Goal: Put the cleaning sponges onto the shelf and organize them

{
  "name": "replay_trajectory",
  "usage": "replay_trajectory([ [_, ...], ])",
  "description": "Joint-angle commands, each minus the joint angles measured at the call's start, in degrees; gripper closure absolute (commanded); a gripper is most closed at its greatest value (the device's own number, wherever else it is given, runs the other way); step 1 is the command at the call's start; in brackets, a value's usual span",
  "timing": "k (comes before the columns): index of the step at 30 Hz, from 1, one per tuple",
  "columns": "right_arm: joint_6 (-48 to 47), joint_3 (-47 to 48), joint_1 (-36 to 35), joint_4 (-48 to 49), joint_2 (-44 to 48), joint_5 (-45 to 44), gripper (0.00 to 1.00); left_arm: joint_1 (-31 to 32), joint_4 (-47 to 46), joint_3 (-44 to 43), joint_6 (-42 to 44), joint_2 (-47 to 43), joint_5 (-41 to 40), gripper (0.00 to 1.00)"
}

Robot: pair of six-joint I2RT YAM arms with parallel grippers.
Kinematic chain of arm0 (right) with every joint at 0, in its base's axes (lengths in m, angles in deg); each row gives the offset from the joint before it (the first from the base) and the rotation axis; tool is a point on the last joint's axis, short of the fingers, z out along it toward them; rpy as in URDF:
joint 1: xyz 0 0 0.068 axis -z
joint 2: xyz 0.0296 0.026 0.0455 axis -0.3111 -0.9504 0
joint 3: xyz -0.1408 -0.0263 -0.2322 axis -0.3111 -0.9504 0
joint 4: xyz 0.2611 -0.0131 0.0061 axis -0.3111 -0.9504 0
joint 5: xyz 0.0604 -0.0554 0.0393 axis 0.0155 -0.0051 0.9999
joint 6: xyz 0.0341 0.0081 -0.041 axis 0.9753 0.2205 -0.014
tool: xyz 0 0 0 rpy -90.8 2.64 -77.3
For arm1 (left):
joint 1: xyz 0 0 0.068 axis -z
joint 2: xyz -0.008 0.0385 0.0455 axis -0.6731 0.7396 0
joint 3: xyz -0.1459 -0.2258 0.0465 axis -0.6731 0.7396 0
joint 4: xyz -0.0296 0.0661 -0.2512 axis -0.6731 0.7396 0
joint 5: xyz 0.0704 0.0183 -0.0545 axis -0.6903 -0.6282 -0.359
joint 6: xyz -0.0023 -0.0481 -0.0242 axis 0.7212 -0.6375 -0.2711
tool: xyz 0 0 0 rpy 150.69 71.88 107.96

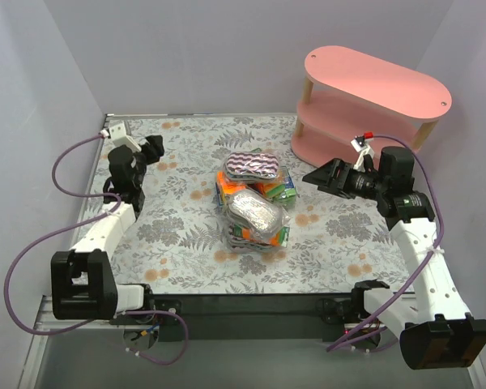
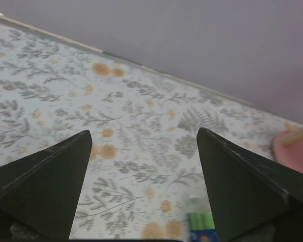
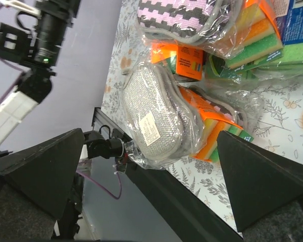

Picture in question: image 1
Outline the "silver scrubber sponge pack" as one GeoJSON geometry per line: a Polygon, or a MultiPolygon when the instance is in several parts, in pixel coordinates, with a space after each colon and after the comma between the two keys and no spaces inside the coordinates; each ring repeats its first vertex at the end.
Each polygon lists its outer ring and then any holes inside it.
{"type": "Polygon", "coordinates": [[[235,224],[268,236],[277,233],[290,221],[283,207],[250,189],[233,194],[224,205],[224,211],[235,224]]]}

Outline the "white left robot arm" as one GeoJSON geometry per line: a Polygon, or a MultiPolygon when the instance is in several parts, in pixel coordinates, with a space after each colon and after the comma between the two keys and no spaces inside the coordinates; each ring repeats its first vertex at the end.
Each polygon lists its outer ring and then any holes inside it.
{"type": "Polygon", "coordinates": [[[145,201],[147,166],[164,156],[163,138],[151,135],[142,145],[122,141],[108,154],[110,176],[101,195],[102,218],[67,251],[51,259],[53,313],[58,319],[112,319],[143,308],[149,288],[117,284],[111,259],[125,232],[139,218],[145,201]]]}

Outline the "orange boxed sponge pack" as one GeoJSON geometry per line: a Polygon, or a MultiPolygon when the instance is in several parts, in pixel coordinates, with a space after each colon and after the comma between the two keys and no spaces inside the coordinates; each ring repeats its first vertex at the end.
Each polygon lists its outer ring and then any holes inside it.
{"type": "Polygon", "coordinates": [[[218,196],[218,204],[223,206],[227,200],[240,190],[247,189],[245,183],[230,181],[223,171],[219,171],[215,177],[215,187],[218,196]]]}
{"type": "Polygon", "coordinates": [[[229,241],[236,244],[256,246],[259,248],[277,248],[288,245],[290,228],[285,226],[273,235],[257,233],[252,229],[243,228],[236,224],[228,226],[227,231],[229,241]]]}
{"type": "Polygon", "coordinates": [[[282,182],[278,182],[278,181],[257,182],[253,184],[252,187],[264,198],[270,201],[278,197],[279,195],[281,195],[286,189],[286,186],[282,182]]]}

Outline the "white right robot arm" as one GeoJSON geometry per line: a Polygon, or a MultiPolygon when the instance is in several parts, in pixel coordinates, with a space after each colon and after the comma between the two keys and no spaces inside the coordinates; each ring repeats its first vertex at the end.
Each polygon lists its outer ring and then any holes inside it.
{"type": "Polygon", "coordinates": [[[437,202],[413,188],[416,163],[411,149],[389,146],[378,166],[371,156],[364,157],[361,171],[334,158],[302,180],[340,198],[375,201],[400,249],[410,276],[398,292],[379,281],[355,288],[364,322],[383,323],[413,370],[465,368],[486,345],[486,320],[473,317],[452,280],[441,248],[444,223],[437,202]]]}

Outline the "green blue sponge pack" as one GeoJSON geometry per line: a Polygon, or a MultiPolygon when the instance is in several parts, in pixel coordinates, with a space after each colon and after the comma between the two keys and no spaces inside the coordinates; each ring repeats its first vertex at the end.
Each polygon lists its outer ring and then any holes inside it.
{"type": "Polygon", "coordinates": [[[282,166],[280,168],[280,173],[284,189],[282,192],[272,198],[272,202],[281,205],[285,209],[291,209],[296,204],[298,192],[288,171],[288,168],[286,166],[282,166]]]}

